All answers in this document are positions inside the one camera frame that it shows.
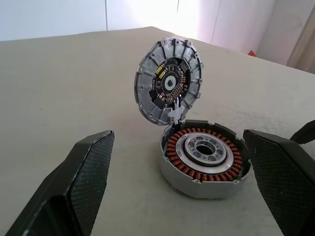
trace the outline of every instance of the white plastic clip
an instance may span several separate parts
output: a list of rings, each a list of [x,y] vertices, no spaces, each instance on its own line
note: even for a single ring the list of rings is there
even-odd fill
[[[181,106],[180,108],[170,111],[167,115],[168,117],[174,118],[174,123],[178,124],[178,121],[181,119],[181,116],[184,110],[185,110],[185,107]]]

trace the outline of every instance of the yellow component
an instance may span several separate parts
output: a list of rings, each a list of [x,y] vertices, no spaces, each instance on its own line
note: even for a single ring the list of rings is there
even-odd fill
[[[156,74],[158,74],[163,69],[163,67],[164,67],[163,65],[160,65],[156,70]]]
[[[159,75],[159,78],[162,79],[165,74],[166,74],[166,70],[163,70],[163,72]]]

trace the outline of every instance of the white wall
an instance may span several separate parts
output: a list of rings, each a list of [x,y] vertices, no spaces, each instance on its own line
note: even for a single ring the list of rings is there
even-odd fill
[[[1,0],[0,41],[106,30],[105,0]]]
[[[106,0],[105,10],[105,0],[1,0],[0,41],[154,26],[247,54],[275,1]]]
[[[315,0],[278,0],[257,56],[286,65]]]
[[[276,0],[221,0],[212,44],[257,52]]]
[[[248,53],[257,51],[276,0],[107,0],[108,30],[154,26]]]

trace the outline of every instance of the gray table surface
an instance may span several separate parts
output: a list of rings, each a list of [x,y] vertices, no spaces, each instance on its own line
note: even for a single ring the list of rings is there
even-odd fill
[[[282,235],[252,174],[226,200],[175,191],[157,166],[164,127],[134,101],[138,64],[171,33],[156,28],[0,42],[0,235],[80,139],[113,129],[98,235]],[[289,138],[315,118],[315,76],[192,40],[205,64],[187,118]]]

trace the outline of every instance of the electric motor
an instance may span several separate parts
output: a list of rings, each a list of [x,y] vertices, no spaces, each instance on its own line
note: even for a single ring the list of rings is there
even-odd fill
[[[240,189],[252,169],[245,142],[219,124],[186,120],[200,98],[203,63],[189,40],[163,39],[140,62],[134,93],[141,114],[168,125],[159,165],[165,178],[195,198],[225,198]]]

